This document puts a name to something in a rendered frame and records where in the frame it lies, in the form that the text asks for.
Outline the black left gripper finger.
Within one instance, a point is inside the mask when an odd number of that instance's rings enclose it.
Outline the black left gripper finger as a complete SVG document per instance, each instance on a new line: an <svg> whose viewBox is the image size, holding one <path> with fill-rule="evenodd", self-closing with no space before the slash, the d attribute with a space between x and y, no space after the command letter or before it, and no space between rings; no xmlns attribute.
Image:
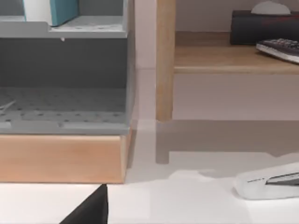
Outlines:
<svg viewBox="0 0 299 224"><path fill-rule="evenodd" d="M100 185L59 224L108 224L108 188Z"/></svg>

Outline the pale wooden drawer front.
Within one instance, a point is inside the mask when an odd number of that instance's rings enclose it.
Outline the pale wooden drawer front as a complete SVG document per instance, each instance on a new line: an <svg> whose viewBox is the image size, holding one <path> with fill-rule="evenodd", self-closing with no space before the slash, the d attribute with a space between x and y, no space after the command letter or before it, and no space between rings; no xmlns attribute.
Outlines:
<svg viewBox="0 0 299 224"><path fill-rule="evenodd" d="M131 134L0 135L0 182L124 183Z"/></svg>

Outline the grey cabinet with dark inside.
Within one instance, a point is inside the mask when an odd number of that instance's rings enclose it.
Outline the grey cabinet with dark inside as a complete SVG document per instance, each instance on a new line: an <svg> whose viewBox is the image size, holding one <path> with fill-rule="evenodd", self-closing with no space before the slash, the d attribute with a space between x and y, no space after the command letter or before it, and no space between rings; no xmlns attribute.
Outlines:
<svg viewBox="0 0 299 224"><path fill-rule="evenodd" d="M0 134L125 135L135 98L135 0L78 0L57 27L0 0Z"/></svg>

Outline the wooden open shelf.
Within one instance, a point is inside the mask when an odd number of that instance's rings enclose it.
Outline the wooden open shelf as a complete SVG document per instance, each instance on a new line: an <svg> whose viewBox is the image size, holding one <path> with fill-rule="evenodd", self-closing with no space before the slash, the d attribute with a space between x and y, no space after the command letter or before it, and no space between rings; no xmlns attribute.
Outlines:
<svg viewBox="0 0 299 224"><path fill-rule="evenodd" d="M229 43L233 8L258 0L157 0L159 121L299 121L299 66Z"/></svg>

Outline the white stapler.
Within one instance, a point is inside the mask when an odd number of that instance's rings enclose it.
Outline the white stapler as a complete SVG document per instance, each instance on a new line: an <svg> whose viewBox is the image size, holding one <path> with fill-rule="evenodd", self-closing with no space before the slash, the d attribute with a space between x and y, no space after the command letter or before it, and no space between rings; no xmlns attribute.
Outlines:
<svg viewBox="0 0 299 224"><path fill-rule="evenodd" d="M240 173L234 189L247 200L299 197L299 162Z"/></svg>

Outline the teal book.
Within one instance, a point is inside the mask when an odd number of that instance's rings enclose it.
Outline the teal book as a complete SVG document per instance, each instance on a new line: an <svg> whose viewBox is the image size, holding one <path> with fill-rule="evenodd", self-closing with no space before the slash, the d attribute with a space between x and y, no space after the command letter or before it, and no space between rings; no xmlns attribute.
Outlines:
<svg viewBox="0 0 299 224"><path fill-rule="evenodd" d="M50 0L51 27L60 26L79 15L78 0Z"/></svg>

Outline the white book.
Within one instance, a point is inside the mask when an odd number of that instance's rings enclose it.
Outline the white book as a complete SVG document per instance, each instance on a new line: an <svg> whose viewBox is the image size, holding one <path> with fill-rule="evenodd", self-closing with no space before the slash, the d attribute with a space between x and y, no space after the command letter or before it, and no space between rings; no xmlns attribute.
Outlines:
<svg viewBox="0 0 299 224"><path fill-rule="evenodd" d="M50 0L22 0L25 21L52 25Z"/></svg>

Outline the black tissue box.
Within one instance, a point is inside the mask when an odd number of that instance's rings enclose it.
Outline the black tissue box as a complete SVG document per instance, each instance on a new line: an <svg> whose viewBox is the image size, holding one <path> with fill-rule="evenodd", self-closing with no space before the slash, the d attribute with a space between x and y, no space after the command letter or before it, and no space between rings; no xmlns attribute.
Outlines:
<svg viewBox="0 0 299 224"><path fill-rule="evenodd" d="M267 39L299 41L299 10L272 0L264 0L251 10L234 10L229 42L232 45L254 45Z"/></svg>

